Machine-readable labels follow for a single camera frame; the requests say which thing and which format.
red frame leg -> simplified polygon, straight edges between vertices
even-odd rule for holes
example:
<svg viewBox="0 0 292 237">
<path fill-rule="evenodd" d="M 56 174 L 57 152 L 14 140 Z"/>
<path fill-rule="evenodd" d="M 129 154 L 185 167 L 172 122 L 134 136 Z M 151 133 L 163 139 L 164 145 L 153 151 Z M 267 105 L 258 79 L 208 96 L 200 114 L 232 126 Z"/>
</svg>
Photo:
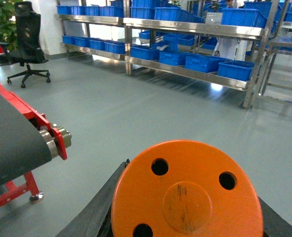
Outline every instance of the red frame leg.
<svg viewBox="0 0 292 237">
<path fill-rule="evenodd" d="M 20 186 L 16 186 L 13 181 L 10 181 L 5 184 L 8 192 L 0 196 L 0 207 L 4 206 L 8 202 L 14 200 L 15 198 L 23 195 L 26 192 L 31 192 L 32 194 L 31 201 L 40 200 L 38 198 L 38 195 L 42 193 L 39 191 L 37 187 L 37 184 L 35 182 L 32 172 L 31 171 L 27 172 L 26 174 L 24 174 L 24 177 L 25 177 L 26 183 Z"/>
</svg>

hole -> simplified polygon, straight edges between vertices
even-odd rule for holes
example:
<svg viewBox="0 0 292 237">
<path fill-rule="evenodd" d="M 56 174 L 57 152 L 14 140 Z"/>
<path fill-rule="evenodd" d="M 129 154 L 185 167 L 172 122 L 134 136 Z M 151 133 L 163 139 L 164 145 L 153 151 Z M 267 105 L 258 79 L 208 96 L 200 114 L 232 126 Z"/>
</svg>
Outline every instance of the hole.
<svg viewBox="0 0 292 237">
<path fill-rule="evenodd" d="M 237 179 L 232 173 L 224 172 L 219 176 L 219 183 L 224 189 L 232 190 L 236 186 Z"/>
<path fill-rule="evenodd" d="M 151 170 L 155 175 L 162 176 L 167 173 L 169 166 L 164 159 L 159 158 L 152 163 Z"/>
<path fill-rule="evenodd" d="M 133 237 L 152 237 L 153 232 L 150 226 L 147 224 L 139 224 L 136 226 Z"/>
</svg>

black office chair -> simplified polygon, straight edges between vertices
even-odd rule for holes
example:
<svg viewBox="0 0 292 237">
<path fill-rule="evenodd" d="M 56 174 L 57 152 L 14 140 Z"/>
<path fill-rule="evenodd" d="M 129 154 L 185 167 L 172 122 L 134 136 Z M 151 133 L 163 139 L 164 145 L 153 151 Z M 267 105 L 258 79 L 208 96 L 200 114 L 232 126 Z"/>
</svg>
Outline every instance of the black office chair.
<svg viewBox="0 0 292 237">
<path fill-rule="evenodd" d="M 22 80 L 22 88 L 25 88 L 25 81 L 31 75 L 37 75 L 47 78 L 50 82 L 50 73 L 48 70 L 32 70 L 30 63 L 40 64 L 48 62 L 44 57 L 44 52 L 39 43 L 39 34 L 41 30 L 41 15 L 33 11 L 32 3 L 29 1 L 17 2 L 15 7 L 16 29 L 18 50 L 8 52 L 5 42 L 0 42 L 5 54 L 0 55 L 0 62 L 8 62 L 10 64 L 19 63 L 22 67 L 27 66 L 27 70 L 12 75 L 7 78 L 7 83 L 12 83 L 11 78 L 24 76 Z"/>
</svg>

conveyor belt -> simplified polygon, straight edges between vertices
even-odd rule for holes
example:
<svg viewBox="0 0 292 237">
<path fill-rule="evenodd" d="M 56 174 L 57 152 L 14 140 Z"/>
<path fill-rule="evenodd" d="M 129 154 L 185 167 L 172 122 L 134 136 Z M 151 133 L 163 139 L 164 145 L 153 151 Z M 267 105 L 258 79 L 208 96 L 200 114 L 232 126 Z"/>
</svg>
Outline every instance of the conveyor belt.
<svg viewBox="0 0 292 237">
<path fill-rule="evenodd" d="M 39 131 L 0 95 L 0 185 L 49 161 Z"/>
</svg>

red metal frame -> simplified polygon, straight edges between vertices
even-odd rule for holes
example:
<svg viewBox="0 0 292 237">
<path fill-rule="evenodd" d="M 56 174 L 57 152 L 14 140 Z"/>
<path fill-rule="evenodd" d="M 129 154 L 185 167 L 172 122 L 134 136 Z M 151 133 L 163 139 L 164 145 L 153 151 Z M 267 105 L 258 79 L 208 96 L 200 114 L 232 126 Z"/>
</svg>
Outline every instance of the red metal frame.
<svg viewBox="0 0 292 237">
<path fill-rule="evenodd" d="M 28 120 L 35 120 L 35 127 L 46 129 L 57 140 L 58 153 L 63 160 L 67 159 L 66 147 L 61 132 L 57 128 L 51 128 L 50 122 L 46 119 L 45 114 L 40 114 L 30 105 L 23 101 L 18 95 L 9 92 L 0 84 L 0 95 L 2 95 L 13 107 L 15 107 Z M 40 193 L 35 182 L 32 172 L 24 174 L 26 183 L 16 186 L 13 181 L 5 184 L 8 192 L 0 196 L 0 207 L 23 195 L 26 192 L 31 192 L 32 196 Z"/>
</svg>

